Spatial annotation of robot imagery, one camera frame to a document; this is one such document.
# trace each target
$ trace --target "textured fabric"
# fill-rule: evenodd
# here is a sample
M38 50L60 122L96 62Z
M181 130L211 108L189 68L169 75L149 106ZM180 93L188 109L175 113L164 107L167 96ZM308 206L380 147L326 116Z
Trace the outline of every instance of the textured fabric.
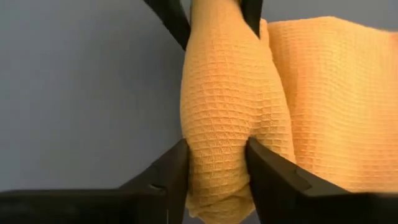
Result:
M236 1L193 1L180 109L191 215L253 211L249 136L345 189L398 190L397 96L397 33L320 17L261 21L259 40Z

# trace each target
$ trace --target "waffle weave towel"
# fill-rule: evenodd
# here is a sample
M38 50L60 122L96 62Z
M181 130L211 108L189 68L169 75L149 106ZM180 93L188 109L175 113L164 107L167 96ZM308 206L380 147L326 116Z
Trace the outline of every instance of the waffle weave towel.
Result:
M398 33L334 17L267 24L234 0L194 0L181 121L187 207L205 223L253 210L249 136L350 191L398 190Z

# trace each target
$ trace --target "yellow towel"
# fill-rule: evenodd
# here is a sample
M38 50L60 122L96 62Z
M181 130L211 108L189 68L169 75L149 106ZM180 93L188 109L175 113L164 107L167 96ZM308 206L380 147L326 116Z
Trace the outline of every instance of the yellow towel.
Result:
M398 190L398 33L334 17L267 24L234 0L194 0L182 78L187 207L205 223L254 209L244 145L351 191Z

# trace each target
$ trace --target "gray background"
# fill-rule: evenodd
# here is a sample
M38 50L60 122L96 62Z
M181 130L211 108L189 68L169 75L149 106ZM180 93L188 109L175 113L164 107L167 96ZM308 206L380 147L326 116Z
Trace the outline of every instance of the gray background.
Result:
M263 15L398 29L396 0L265 0ZM0 0L0 190L117 187L140 173L181 137L182 65L140 0Z

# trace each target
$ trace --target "clip jaw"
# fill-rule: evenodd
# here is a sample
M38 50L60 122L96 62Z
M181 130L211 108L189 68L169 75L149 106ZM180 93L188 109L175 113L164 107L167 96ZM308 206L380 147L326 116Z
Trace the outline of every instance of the clip jaw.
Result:
M119 189L1 193L0 223L180 224L187 195L188 153L186 141L181 140Z
M350 193L249 138L246 162L261 223L392 223L398 195Z

